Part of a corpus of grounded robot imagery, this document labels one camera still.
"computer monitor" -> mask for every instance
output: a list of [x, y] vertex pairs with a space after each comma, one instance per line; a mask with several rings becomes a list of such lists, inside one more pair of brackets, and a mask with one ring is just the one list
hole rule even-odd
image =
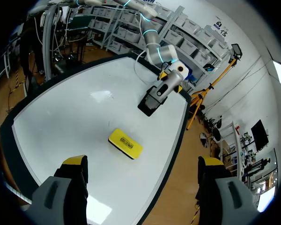
[[266, 130], [263, 127], [261, 120], [259, 120], [252, 128], [255, 145], [257, 151], [260, 151], [266, 144], [268, 144], [268, 138]]

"cable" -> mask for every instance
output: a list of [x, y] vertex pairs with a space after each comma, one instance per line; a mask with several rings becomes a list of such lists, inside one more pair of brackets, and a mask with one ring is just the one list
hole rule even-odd
[[108, 6], [101, 6], [101, 7], [104, 7], [104, 8], [111, 8], [111, 9], [115, 9], [115, 10], [128, 10], [130, 11], [131, 9], [128, 9], [128, 8], [113, 8], [113, 7], [108, 7]]
[[141, 13], [139, 13], [139, 14], [140, 14], [140, 23], [139, 23], [139, 25], [140, 25], [140, 34], [142, 35], [143, 38], [145, 38], [144, 35], [142, 34], [142, 31], [141, 31]]
[[245, 79], [247, 79], [247, 78], [249, 78], [250, 76], [254, 75], [254, 74], [257, 73], [258, 71], [260, 71], [263, 67], [261, 67], [260, 69], [258, 69], [258, 70], [255, 71], [254, 73], [252, 73], [251, 75], [247, 76]]
[[57, 44], [58, 52], [59, 52], [60, 56], [61, 56], [62, 58], [64, 58], [63, 55], [61, 54], [60, 50], [59, 50], [58, 41], [57, 41], [57, 38], [56, 38], [56, 34], [54, 34], [54, 36], [55, 36], [55, 41], [56, 41], [56, 44]]
[[34, 17], [34, 23], [35, 23], [35, 25], [36, 25], [36, 32], [37, 32], [38, 41], [41, 43], [41, 45], [43, 45], [43, 43], [41, 42], [41, 40], [39, 39], [39, 36], [38, 36], [38, 31], [37, 31], [37, 20], [36, 20], [35, 17]]
[[145, 82], [144, 80], [142, 80], [141, 77], [140, 77], [140, 76], [137, 74], [137, 72], [136, 72], [136, 64], [137, 64], [137, 61], [139, 60], [140, 56], [141, 56], [143, 53], [145, 53], [145, 52], [146, 52], [146, 49], [145, 49], [144, 51], [142, 51], [142, 53], [139, 54], [138, 57], [136, 58], [136, 61], [135, 61], [135, 63], [134, 63], [134, 71], [135, 71], [135, 74], [138, 76], [138, 78], [139, 78], [144, 84], [148, 85], [148, 84], [154, 83], [155, 81], [154, 81], [154, 82], [149, 82], [149, 83], [147, 83], [147, 82]]
[[256, 65], [256, 63], [258, 62], [258, 60], [260, 58], [261, 58], [261, 56], [259, 56], [256, 59], [256, 61], [252, 64], [252, 66], [250, 66], [251, 69], [246, 73], [246, 75], [232, 89], [230, 89], [226, 94], [224, 94], [222, 97], [218, 98], [217, 100], [215, 100], [213, 103], [211, 103], [209, 106], [206, 107], [206, 109], [207, 109], [206, 114], [208, 112], [210, 112], [216, 106], [216, 104], [218, 104], [225, 96], [227, 96], [233, 89], [235, 89], [248, 76], [248, 74], [252, 71], [252, 69], [254, 68], [254, 66]]
[[[262, 77], [257, 81], [257, 83], [254, 84], [254, 86], [253, 86], [247, 93], [245, 93], [245, 95], [242, 96], [237, 102], [235, 102], [229, 109], [231, 109], [233, 106], [235, 106], [237, 103], [239, 103], [240, 100], [242, 100], [247, 94], [249, 94], [249, 92], [250, 92], [253, 88], [255, 88], [255, 86], [261, 81], [261, 79], [262, 79], [266, 74], [267, 74], [267, 71], [262, 75]], [[221, 113], [221, 115], [224, 115], [226, 112], [228, 112], [229, 109], [227, 109], [225, 112]]]

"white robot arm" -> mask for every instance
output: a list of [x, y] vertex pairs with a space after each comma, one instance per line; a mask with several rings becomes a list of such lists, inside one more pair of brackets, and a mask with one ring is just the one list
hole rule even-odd
[[188, 68], [178, 59], [176, 49], [173, 45], [160, 47], [158, 32], [154, 29], [151, 22], [157, 16], [157, 12], [151, 7], [137, 0], [114, 0], [115, 2], [140, 12], [139, 21], [141, 24], [142, 35], [146, 42], [146, 52], [149, 63], [152, 65], [169, 62], [171, 65], [163, 71], [160, 78], [163, 82], [158, 86], [151, 87], [142, 99], [138, 108], [147, 116], [150, 116], [167, 96], [176, 90], [179, 92], [180, 83], [188, 76]]

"storage bin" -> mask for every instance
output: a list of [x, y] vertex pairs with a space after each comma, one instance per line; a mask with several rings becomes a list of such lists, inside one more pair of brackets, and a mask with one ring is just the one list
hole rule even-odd
[[130, 42], [138, 42], [140, 40], [140, 37], [141, 37], [141, 34], [136, 34], [136, 33], [133, 33], [129, 30], [126, 30], [126, 36], [125, 36], [125, 39], [127, 41], [130, 41]]
[[122, 45], [122, 44], [119, 43], [119, 42], [117, 42], [117, 41], [112, 41], [111, 47], [112, 47], [114, 50], [120, 51], [121, 45]]
[[95, 19], [91, 19], [89, 22], [89, 27], [93, 27], [95, 25]]
[[99, 8], [94, 8], [93, 14], [98, 15], [98, 12], [99, 12]]
[[132, 23], [134, 24], [139, 24], [140, 22], [137, 20], [137, 15], [134, 16], [133, 20], [132, 20]]
[[115, 11], [116, 11], [115, 9], [107, 8], [106, 12], [105, 12], [105, 16], [107, 16], [107, 17], [116, 17], [119, 14], [119, 12], [115, 13]]
[[169, 30], [167, 35], [164, 37], [167, 41], [171, 42], [173, 45], [178, 45], [183, 37], [178, 35], [176, 32]]
[[132, 22], [133, 18], [134, 18], [134, 14], [128, 13], [128, 12], [123, 12], [123, 14], [121, 16], [121, 20], [129, 22], [129, 23]]
[[126, 54], [126, 53], [129, 53], [132, 51], [132, 48], [128, 48], [127, 46], [125, 45], [122, 45], [121, 48], [120, 48], [120, 53], [121, 54]]
[[155, 30], [157, 30], [158, 33], [159, 33], [159, 32], [162, 30], [162, 28], [163, 28], [163, 26], [162, 26], [161, 24], [159, 24], [159, 23], [157, 23], [157, 22], [155, 22], [155, 21], [152, 21], [152, 24], [154, 25]]
[[182, 27], [184, 27], [187, 31], [189, 31], [192, 34], [196, 34], [201, 29], [201, 27], [198, 24], [196, 24], [195, 22], [189, 19], [185, 20], [185, 23], [183, 24]]
[[180, 48], [188, 55], [191, 55], [194, 51], [198, 49], [195, 45], [193, 45], [191, 42], [189, 42], [186, 39], [184, 39]]
[[102, 28], [102, 21], [96, 20], [94, 27], [101, 29]]
[[198, 37], [201, 39], [203, 43], [207, 45], [214, 40], [214, 36], [212, 36], [212, 34], [210, 34], [204, 29], [202, 29], [202, 31], [198, 34]]
[[102, 29], [104, 31], [109, 31], [113, 28], [114, 26], [114, 23], [112, 23], [110, 26], [109, 26], [109, 23], [108, 22], [102, 22]]
[[176, 20], [175, 20], [175, 24], [179, 25], [179, 26], [183, 26], [183, 24], [185, 23], [187, 19], [187, 15], [182, 13]]
[[202, 52], [198, 51], [194, 59], [203, 67], [207, 63], [210, 62], [210, 56], [203, 54]]
[[105, 15], [106, 14], [106, 9], [105, 8], [100, 8], [98, 11], [98, 15]]
[[88, 15], [92, 14], [92, 9], [91, 8], [84, 8], [83, 14], [88, 14]]
[[160, 7], [157, 11], [158, 15], [161, 16], [161, 17], [165, 17], [165, 18], [168, 18], [172, 11], [167, 9], [167, 8], [164, 8], [164, 7]]
[[212, 46], [212, 49], [220, 56], [223, 57], [226, 52], [227, 48], [218, 40], [215, 41], [215, 44]]
[[122, 27], [119, 27], [118, 28], [118, 35], [124, 38], [126, 36], [126, 31], [127, 31], [126, 29], [124, 29]]
[[142, 49], [145, 49], [145, 48], [146, 48], [146, 42], [145, 42], [145, 39], [144, 39], [143, 37], [140, 37], [139, 46], [140, 46]]

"metal shelf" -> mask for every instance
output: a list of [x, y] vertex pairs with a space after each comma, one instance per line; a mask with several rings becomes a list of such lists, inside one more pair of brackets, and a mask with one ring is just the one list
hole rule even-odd
[[95, 14], [83, 14], [83, 15], [91, 15], [91, 16], [96, 16], [96, 17], [101, 17], [101, 18], [105, 18], [105, 19], [113, 19], [116, 20], [116, 17], [109, 17], [109, 16], [104, 16], [104, 15], [95, 15]]
[[[169, 41], [163, 38], [163, 41], [167, 43], [168, 45], [172, 45]], [[183, 51], [181, 48], [174, 45], [177, 51], [179, 51], [181, 54], [183, 54], [185, 57], [187, 57], [190, 61], [192, 61], [200, 70], [202, 70], [203, 73], [208, 73], [195, 59], [190, 57], [185, 51]]]
[[103, 30], [103, 29], [101, 29], [101, 28], [97, 28], [97, 27], [91, 27], [91, 29], [101, 31], [101, 32], [103, 32], [103, 33], [108, 32], [108, 31], [106, 31], [106, 30]]
[[141, 50], [144, 50], [143, 47], [139, 46], [138, 43], [134, 43], [134, 42], [128, 41], [128, 40], [126, 40], [124, 37], [121, 37], [121, 36], [119, 36], [119, 35], [117, 35], [117, 34], [113, 34], [113, 36], [115, 36], [115, 37], [117, 37], [117, 38], [119, 38], [119, 39], [122, 39], [122, 40], [124, 40], [124, 41], [126, 41], [126, 42], [128, 42], [128, 43], [130, 43], [130, 44], [132, 44], [132, 45], [134, 45], [135, 47], [137, 47], [137, 48], [139, 48], [139, 49], [141, 49]]
[[118, 21], [121, 22], [121, 23], [126, 23], [126, 24], [128, 24], [128, 25], [137, 27], [137, 28], [140, 27], [138, 24], [135, 24], [135, 23], [132, 23], [132, 22], [127, 22], [127, 21], [124, 21], [124, 20], [118, 20]]
[[205, 44], [198, 36], [192, 34], [189, 32], [188, 29], [186, 29], [185, 27], [179, 26], [177, 24], [174, 23], [174, 26], [178, 27], [179, 29], [183, 30], [184, 32], [186, 32], [188, 35], [192, 36], [194, 39], [196, 39], [197, 41], [199, 41], [201, 44], [203, 44], [213, 55], [216, 56], [216, 58], [218, 58], [220, 61], [222, 61], [223, 59], [218, 55], [218, 53], [216, 53], [209, 45]]
[[113, 49], [112, 47], [107, 47], [106, 49], [108, 49], [108, 50], [110, 50], [110, 51], [112, 51], [112, 52], [114, 52], [114, 53], [116, 53], [118, 55], [121, 54], [120, 51], [117, 51], [117, 50]]
[[95, 40], [93, 40], [93, 42], [96, 43], [97, 45], [102, 46], [102, 42], [100, 42], [100, 41], [95, 41]]

